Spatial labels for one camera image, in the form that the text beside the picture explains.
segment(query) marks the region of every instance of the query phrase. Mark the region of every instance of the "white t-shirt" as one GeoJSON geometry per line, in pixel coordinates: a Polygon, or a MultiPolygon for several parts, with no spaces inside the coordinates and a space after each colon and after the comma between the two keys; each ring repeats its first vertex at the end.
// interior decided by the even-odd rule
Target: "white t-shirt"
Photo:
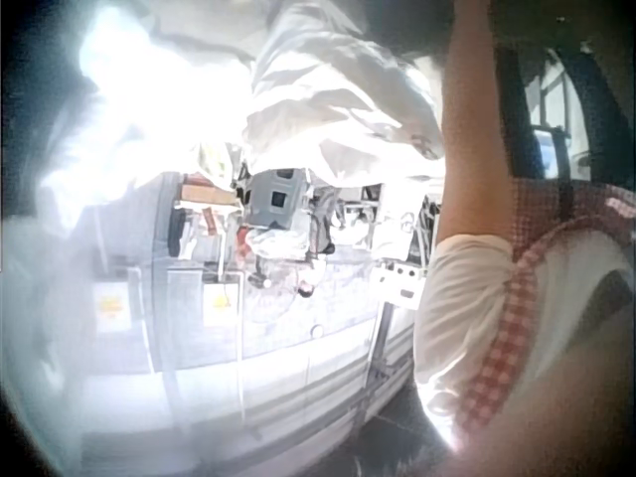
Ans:
{"type": "MultiPolygon", "coordinates": [[[[511,245],[492,236],[448,238],[429,265],[415,321],[415,381],[424,412],[451,447],[460,398],[495,336],[512,269],[511,245]]],[[[620,247],[600,232],[573,234],[548,250],[536,270],[535,345],[508,402],[563,354],[592,293],[613,271],[633,285],[620,247]]]]}

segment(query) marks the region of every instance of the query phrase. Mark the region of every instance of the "checkered fabric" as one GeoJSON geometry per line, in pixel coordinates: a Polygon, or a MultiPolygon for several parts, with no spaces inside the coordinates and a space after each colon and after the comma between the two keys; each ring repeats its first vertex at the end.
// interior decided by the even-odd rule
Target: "checkered fabric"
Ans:
{"type": "Polygon", "coordinates": [[[535,269],[546,251],[568,234],[585,230],[604,232],[623,246],[632,241],[636,217],[633,193],[586,182],[527,179],[516,180],[514,190],[515,269],[507,284],[497,335],[456,416],[461,442],[490,422],[524,368],[537,329],[535,269]]]}

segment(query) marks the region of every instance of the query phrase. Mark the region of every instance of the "floor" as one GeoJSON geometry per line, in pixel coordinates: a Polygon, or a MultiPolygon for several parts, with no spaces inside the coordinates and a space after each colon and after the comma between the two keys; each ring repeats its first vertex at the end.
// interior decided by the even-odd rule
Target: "floor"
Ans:
{"type": "Polygon", "coordinates": [[[417,462],[425,472],[441,462],[446,449],[426,420],[413,385],[396,397],[338,450],[302,475],[307,477],[394,477],[417,462]]]}

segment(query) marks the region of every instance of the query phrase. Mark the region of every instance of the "cardboard box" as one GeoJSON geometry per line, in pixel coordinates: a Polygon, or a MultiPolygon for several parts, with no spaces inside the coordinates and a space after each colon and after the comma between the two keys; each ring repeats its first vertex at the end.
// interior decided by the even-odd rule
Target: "cardboard box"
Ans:
{"type": "Polygon", "coordinates": [[[216,187],[185,184],[181,188],[181,200],[198,204],[233,206],[237,203],[237,194],[216,187]]]}

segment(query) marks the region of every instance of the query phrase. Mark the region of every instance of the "short sleeve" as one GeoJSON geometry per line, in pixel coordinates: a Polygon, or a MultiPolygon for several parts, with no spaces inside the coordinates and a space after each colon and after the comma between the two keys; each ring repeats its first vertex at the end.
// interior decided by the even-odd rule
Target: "short sleeve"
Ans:
{"type": "Polygon", "coordinates": [[[448,238],[429,265],[415,321],[415,381],[447,440],[459,398],[495,336],[512,269],[512,246],[494,236],[448,238]]]}

